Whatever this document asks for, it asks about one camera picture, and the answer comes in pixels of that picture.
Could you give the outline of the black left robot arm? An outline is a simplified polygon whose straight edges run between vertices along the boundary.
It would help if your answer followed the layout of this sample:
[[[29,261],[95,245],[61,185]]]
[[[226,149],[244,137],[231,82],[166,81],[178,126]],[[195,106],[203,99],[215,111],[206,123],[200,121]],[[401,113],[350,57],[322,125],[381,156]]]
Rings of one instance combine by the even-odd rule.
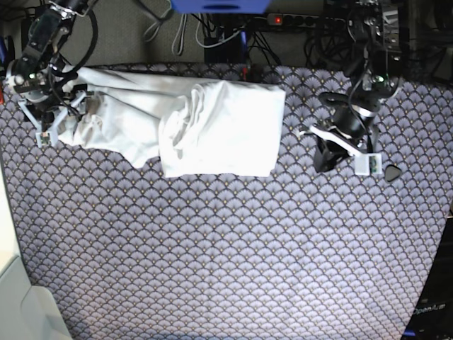
[[[327,1],[315,26],[315,48],[351,81],[344,93],[323,92],[331,115],[309,127],[316,138],[314,168],[333,170],[353,158],[355,173],[382,173],[375,120],[401,88],[400,5],[396,1]]]

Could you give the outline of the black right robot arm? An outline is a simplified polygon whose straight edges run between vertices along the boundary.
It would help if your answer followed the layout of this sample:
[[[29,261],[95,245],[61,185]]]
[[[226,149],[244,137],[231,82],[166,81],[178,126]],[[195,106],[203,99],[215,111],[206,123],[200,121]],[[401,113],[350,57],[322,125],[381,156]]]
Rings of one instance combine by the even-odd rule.
[[[25,99],[25,119],[36,119],[45,127],[55,120],[62,108],[78,116],[69,101],[74,94],[65,94],[63,86],[78,76],[78,71],[89,60],[98,42],[98,21],[93,12],[96,1],[50,1],[28,31],[28,42],[21,56],[10,62],[6,81],[12,92]],[[66,63],[61,54],[78,17],[88,17],[92,36],[90,45],[74,66]]]

